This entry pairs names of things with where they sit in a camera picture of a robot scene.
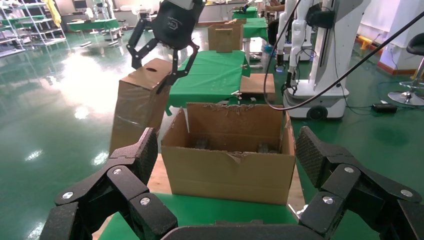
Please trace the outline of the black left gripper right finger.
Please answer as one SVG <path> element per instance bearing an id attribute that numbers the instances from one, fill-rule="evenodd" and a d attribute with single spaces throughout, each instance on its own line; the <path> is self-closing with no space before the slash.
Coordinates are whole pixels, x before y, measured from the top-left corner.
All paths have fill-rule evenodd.
<path id="1" fill-rule="evenodd" d="M 413 189 L 362 165 L 346 148 L 321 141 L 304 126 L 296 158 L 317 193 L 299 224 L 330 239 L 346 212 L 357 214 L 382 240 L 424 237 L 422 197 Z"/>

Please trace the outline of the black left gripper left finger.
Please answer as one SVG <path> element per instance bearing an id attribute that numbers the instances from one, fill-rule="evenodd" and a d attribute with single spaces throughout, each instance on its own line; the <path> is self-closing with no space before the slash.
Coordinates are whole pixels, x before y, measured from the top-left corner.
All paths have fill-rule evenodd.
<path id="1" fill-rule="evenodd" d="M 40 238 L 90 240 L 119 213 L 139 239 L 162 239 L 178 220 L 147 186 L 157 156 L 157 134 L 148 127 L 135 144 L 116 149 L 100 170 L 57 195 Z"/>

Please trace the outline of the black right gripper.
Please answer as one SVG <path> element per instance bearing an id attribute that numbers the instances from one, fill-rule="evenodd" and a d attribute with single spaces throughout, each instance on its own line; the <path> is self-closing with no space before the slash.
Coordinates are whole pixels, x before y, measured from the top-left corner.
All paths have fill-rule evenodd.
<path id="1" fill-rule="evenodd" d="M 159 84 L 156 94 L 160 94 L 166 86 L 172 86 L 177 79 L 189 74 L 190 69 L 198 54 L 199 46 L 192 41 L 192 32 L 199 21 L 205 7 L 203 0 L 164 0 L 159 5 L 156 18 L 152 23 L 146 19 L 140 19 L 126 49 L 131 55 L 131 67 L 137 70 L 142 67 L 142 59 L 146 57 L 160 42 L 173 50 L 172 71 Z M 143 47 L 136 49 L 139 40 L 146 27 L 151 25 L 154 37 Z M 185 69 L 178 70 L 178 50 L 190 46 L 193 50 L 185 65 Z"/>

